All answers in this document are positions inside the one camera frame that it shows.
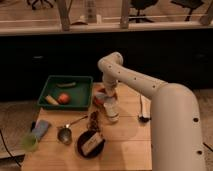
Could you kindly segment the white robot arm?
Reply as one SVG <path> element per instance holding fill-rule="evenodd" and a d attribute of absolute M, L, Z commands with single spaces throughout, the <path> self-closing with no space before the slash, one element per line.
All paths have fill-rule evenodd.
<path fill-rule="evenodd" d="M 109 96 L 121 81 L 151 101 L 152 171 L 206 171 L 199 104 L 189 88 L 125 68 L 118 52 L 98 68 Z"/>

